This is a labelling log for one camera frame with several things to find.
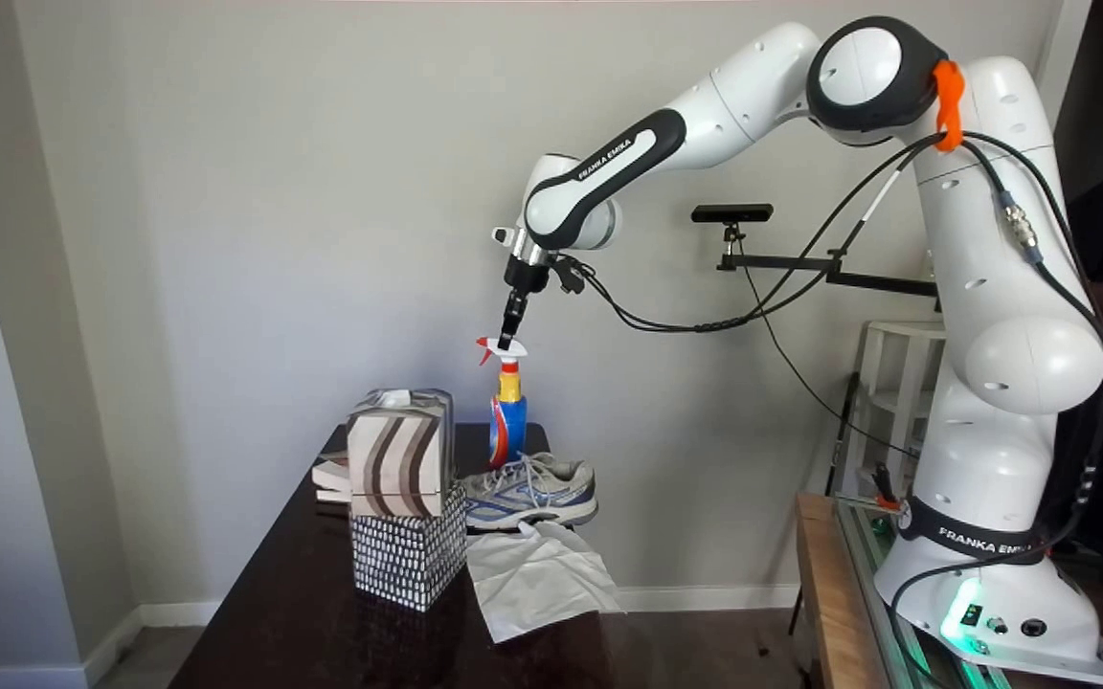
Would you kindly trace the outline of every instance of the dark wooden table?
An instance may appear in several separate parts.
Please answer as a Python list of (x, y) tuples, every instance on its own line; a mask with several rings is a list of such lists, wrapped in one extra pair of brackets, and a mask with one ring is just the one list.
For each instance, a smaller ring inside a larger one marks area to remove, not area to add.
[[(485, 462), (485, 428), (458, 428), (458, 471)], [(173, 685), (650, 685), (624, 619), (579, 617), (495, 648), (467, 571), (434, 611), (353, 588), (347, 510), (311, 473), (247, 559)]]

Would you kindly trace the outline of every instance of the shoe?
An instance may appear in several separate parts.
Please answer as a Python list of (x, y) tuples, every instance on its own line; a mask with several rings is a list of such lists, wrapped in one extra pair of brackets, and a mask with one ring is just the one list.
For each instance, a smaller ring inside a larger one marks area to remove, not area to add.
[(467, 473), (467, 527), (496, 532), (521, 522), (581, 524), (599, 511), (592, 471), (576, 460), (521, 454), (500, 471)]

